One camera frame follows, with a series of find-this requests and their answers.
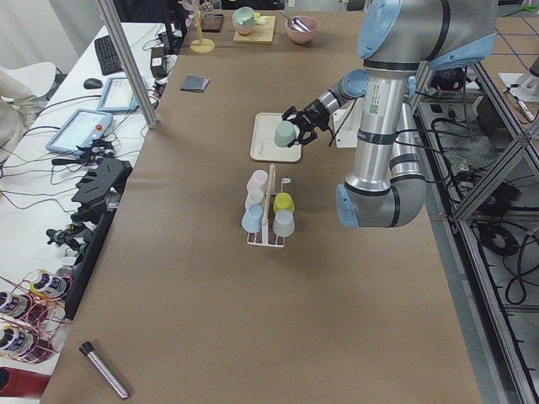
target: white robot link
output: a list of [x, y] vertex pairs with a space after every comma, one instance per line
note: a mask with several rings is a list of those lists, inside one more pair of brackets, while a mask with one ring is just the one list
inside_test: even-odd
[[487, 57], [497, 6], [496, 0], [375, 0], [358, 39], [364, 70], [348, 73], [304, 110], [291, 107], [283, 114], [300, 131], [289, 146], [304, 145], [316, 138], [315, 128], [329, 128], [334, 111], [365, 97], [354, 170], [337, 186], [344, 226], [403, 226], [419, 213], [425, 182], [415, 147], [395, 143], [414, 143], [412, 113], [403, 103], [413, 91], [408, 80], [421, 61], [440, 71]]

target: pink bowl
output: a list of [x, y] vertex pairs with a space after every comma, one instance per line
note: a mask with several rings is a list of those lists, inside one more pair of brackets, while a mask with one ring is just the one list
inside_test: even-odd
[[232, 24], [232, 25], [234, 25], [234, 29], [240, 35], [249, 35], [250, 33], [252, 33], [254, 31], [254, 24], [252, 24], [251, 26], [248, 26], [248, 27], [240, 27], [239, 25], [235, 25], [235, 24]]
[[292, 22], [286, 20], [285, 28], [288, 37], [296, 42], [297, 44], [306, 44], [314, 38], [314, 35], [318, 31], [318, 21], [313, 17], [308, 17], [306, 15], [298, 15], [297, 18], [301, 19], [302, 22], [310, 29], [309, 32], [300, 32], [291, 28]]

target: white table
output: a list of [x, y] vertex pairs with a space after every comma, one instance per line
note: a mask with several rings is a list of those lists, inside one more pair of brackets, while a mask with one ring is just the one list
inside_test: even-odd
[[[123, 27], [141, 75], [144, 78], [147, 77], [153, 80], [150, 71], [149, 51], [152, 43], [149, 41], [155, 38], [156, 33], [164, 31], [163, 25], [126, 23], [123, 24]], [[96, 38], [106, 34], [107, 30], [103, 27], [96, 35]], [[174, 62], [170, 61], [169, 65], [173, 66]], [[93, 43], [91, 43], [64, 83], [58, 88], [49, 104], [84, 95], [101, 94], [102, 88], [87, 90], [83, 87], [83, 82], [87, 78], [95, 77], [105, 84], [108, 77], [122, 76], [125, 76], [123, 72], [107, 77], [101, 75]], [[77, 109], [96, 109], [98, 102], [99, 98], [83, 98], [51, 107], [40, 115], [35, 121], [34, 127], [42, 125], [60, 127]], [[115, 155], [121, 160], [128, 160], [134, 166], [138, 151], [141, 149], [147, 132], [146, 122], [140, 113], [129, 116], [118, 114], [115, 115], [114, 123], [112, 124], [112, 127], [115, 126], [117, 126], [114, 141]], [[58, 201], [43, 202], [26, 210], [14, 208], [5, 197], [0, 196], [0, 257], [2, 257], [0, 276], [15, 283], [36, 269], [46, 269], [54, 273], [62, 265], [71, 265], [75, 261], [74, 253], [69, 248], [47, 245], [48, 237], [45, 231], [49, 228], [63, 229], [67, 224], [71, 223], [70, 214], [77, 209], [78, 204], [71, 202], [70, 199], [77, 191], [74, 188], [75, 184], [86, 173], [88, 168], [70, 165], [71, 170], [77, 170], [71, 172], [65, 169], [64, 166], [56, 167], [52, 177], [53, 184], [51, 183], [51, 158], [59, 156], [47, 155], [48, 151], [45, 149], [45, 145], [55, 133], [56, 130], [47, 129], [31, 131], [16, 148], [15, 153], [17, 156], [12, 155], [4, 164], [4, 177], [0, 179], [0, 189], [2, 191], [27, 194], [58, 194], [54, 197], [7, 194], [16, 205], [22, 207], [48, 198], [55, 198]], [[21, 165], [24, 161], [19, 157], [30, 163]], [[0, 280], [0, 290], [11, 290], [12, 288], [10, 284]], [[68, 326], [64, 328], [65, 330], [63, 330], [62, 334], [67, 335]], [[54, 348], [61, 350], [63, 336], [57, 335], [54, 342]], [[0, 358], [0, 365], [51, 374], [56, 366], [57, 356], [54, 355], [42, 364], [34, 365]], [[11, 402], [30, 404], [37, 402], [37, 400], [2, 398], [1, 402], [2, 404]]]

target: red mug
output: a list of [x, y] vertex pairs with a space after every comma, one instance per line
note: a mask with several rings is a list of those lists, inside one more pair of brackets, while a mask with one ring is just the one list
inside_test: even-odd
[[0, 396], [41, 398], [50, 378], [49, 375], [2, 366], [0, 367]]

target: keyboard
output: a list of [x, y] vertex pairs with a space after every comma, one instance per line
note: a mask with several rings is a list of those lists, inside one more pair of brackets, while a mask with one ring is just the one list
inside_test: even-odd
[[104, 76], [122, 70], [120, 58], [116, 53], [115, 47], [112, 45], [110, 35], [97, 38], [93, 44], [95, 45], [95, 54], [98, 57], [99, 66]]

